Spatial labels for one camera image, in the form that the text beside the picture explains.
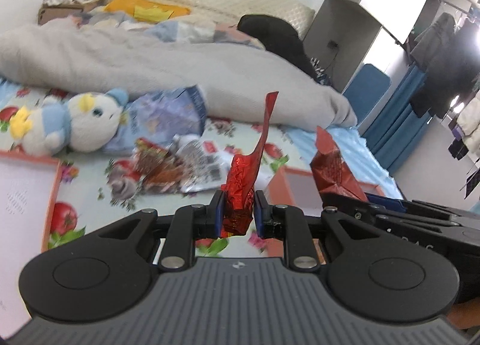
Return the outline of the person's right hand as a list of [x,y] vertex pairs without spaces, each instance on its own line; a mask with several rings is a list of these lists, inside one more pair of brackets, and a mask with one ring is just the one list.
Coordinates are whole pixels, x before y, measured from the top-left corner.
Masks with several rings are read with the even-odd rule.
[[448,321],[461,330],[480,325],[480,300],[472,299],[463,304],[455,304],[447,315]]

